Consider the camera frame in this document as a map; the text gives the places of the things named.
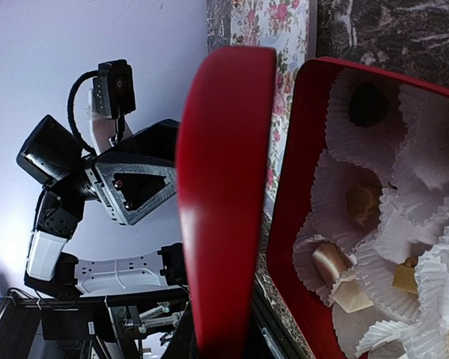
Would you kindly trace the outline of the red box lid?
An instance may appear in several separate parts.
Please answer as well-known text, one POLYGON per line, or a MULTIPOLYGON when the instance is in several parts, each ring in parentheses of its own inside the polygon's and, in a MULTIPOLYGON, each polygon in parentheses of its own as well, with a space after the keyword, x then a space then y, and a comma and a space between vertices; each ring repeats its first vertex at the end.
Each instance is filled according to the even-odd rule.
POLYGON ((177 202, 198 353, 240 358, 248 334, 275 92, 275 50, 223 47, 180 124, 177 202))

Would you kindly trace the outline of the white chocolate piece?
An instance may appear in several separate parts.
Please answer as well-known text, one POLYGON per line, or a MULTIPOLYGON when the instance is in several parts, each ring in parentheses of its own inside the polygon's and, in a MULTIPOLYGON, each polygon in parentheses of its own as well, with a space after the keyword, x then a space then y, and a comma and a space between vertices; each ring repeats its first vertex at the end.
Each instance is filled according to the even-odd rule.
POLYGON ((361 291, 356 279, 336 283, 332 287, 331 298, 345 313, 354 313, 373 306, 373 302, 361 291))

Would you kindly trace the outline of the dark chocolate piece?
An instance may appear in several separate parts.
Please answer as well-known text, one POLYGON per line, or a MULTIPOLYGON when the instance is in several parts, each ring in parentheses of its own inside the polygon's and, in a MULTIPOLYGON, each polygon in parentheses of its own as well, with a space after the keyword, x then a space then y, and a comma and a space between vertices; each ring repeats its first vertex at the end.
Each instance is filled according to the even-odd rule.
POLYGON ((348 116, 355 126, 375 126, 385 119, 388 111, 388 98, 374 83, 364 82, 352 92, 348 116))

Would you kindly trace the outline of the white chocolate bar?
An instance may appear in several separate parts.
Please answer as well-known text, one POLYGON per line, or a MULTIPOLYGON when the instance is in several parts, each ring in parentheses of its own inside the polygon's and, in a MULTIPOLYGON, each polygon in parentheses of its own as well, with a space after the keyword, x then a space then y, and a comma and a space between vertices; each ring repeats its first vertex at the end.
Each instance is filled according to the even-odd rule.
POLYGON ((332 286, 340 275, 352 266, 341 249, 330 242, 319 244, 312 254, 312 259, 327 286, 332 286))

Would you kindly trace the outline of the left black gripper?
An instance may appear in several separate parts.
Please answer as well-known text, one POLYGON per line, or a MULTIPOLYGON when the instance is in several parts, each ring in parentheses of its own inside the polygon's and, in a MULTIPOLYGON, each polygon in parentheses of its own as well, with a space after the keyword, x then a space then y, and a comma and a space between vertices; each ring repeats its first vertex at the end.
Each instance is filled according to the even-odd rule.
POLYGON ((161 120, 97 157, 83 160, 90 191, 110 219, 137 224, 177 193, 175 153, 180 122, 161 120))

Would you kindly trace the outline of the tan crown chocolate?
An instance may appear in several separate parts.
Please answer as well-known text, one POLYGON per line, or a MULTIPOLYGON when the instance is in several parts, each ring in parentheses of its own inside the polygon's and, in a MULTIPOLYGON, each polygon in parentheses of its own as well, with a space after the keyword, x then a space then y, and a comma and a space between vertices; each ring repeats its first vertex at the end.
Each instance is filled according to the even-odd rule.
POLYGON ((361 226, 377 216, 381 188, 355 183, 346 192, 346 211, 348 216, 361 226))

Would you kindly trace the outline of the red box with paper cups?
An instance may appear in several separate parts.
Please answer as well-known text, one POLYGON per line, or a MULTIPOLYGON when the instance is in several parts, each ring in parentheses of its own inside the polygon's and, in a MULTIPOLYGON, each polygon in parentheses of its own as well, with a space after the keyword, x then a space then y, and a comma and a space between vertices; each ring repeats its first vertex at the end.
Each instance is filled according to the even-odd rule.
POLYGON ((449 89, 298 72, 268 270, 316 358, 449 358, 449 89))

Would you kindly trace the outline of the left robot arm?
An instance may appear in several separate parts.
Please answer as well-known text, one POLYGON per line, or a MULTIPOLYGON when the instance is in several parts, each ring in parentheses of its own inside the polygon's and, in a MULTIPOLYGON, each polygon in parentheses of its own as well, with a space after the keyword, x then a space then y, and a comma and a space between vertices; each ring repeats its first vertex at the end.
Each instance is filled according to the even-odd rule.
POLYGON ((20 149, 17 164, 42 186, 28 249, 25 285, 72 301, 103 289, 126 293, 187 284, 179 243, 129 259, 81 260, 64 252, 85 203, 100 202, 123 226, 137 224, 177 192, 179 123, 161 120, 99 155, 83 156, 57 120, 44 117, 20 149))

